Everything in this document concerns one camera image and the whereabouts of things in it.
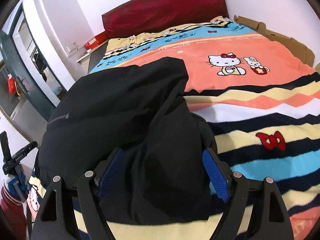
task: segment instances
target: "metal screw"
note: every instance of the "metal screw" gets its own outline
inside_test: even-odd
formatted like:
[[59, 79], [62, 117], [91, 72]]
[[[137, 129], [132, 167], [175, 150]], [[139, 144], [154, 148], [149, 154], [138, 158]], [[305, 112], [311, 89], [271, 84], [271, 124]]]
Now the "metal screw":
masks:
[[53, 177], [53, 182], [58, 182], [61, 179], [60, 176], [54, 176]]
[[241, 178], [241, 177], [242, 177], [242, 174], [241, 174], [241, 172], [239, 172], [239, 171], [235, 171], [235, 172], [233, 173], [233, 176], [235, 176], [236, 178]]
[[273, 178], [270, 178], [270, 177], [266, 177], [266, 182], [268, 182], [268, 183], [273, 183]]
[[90, 178], [93, 176], [93, 171], [87, 171], [85, 174], [84, 174], [87, 178]]

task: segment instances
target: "red bow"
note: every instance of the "red bow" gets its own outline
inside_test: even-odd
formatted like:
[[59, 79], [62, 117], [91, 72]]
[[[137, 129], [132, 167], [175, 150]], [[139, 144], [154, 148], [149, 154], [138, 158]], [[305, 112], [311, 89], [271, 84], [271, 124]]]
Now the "red bow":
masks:
[[225, 54], [225, 53], [222, 53], [222, 54], [221, 54], [221, 57], [230, 57], [230, 58], [235, 58], [235, 57], [236, 57], [236, 55], [235, 55], [235, 54], [227, 55], [227, 54]]
[[256, 136], [261, 140], [262, 145], [268, 150], [272, 150], [274, 147], [280, 150], [285, 150], [285, 141], [282, 134], [276, 131], [274, 135], [267, 135], [262, 132], [258, 132]]

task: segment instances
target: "red headboard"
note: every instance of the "red headboard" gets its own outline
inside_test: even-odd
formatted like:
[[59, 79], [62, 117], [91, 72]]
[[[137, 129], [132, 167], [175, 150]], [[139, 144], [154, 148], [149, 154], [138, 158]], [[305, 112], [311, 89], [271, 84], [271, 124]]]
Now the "red headboard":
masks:
[[157, 33], [167, 28], [228, 17], [225, 0], [131, 0], [102, 15], [108, 38]]

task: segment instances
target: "striped blanket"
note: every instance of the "striped blanket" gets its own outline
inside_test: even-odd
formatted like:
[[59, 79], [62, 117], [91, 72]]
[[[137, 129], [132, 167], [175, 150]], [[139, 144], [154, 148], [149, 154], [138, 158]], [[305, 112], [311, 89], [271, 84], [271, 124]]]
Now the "striped blanket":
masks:
[[[295, 240], [302, 240], [320, 216], [320, 75], [278, 42], [222, 17], [209, 23], [172, 27], [109, 41], [93, 72], [143, 65], [161, 57], [184, 60], [189, 110], [209, 123], [218, 156], [247, 178], [272, 177], [289, 212]], [[45, 190], [31, 178], [41, 197]], [[117, 240], [200, 239], [213, 233], [224, 203], [212, 185], [208, 221], [163, 226], [109, 223]], [[248, 203], [239, 229], [247, 229]], [[79, 208], [82, 238], [88, 239]]]

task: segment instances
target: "human hand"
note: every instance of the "human hand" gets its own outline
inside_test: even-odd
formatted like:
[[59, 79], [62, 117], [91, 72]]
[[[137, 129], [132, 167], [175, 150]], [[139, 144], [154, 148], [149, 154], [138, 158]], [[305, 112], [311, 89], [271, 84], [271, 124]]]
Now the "human hand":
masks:
[[17, 175], [9, 174], [5, 178], [4, 186], [16, 198], [20, 198], [24, 202], [30, 191], [30, 185], [26, 181], [26, 175], [23, 172], [21, 164], [16, 166]]

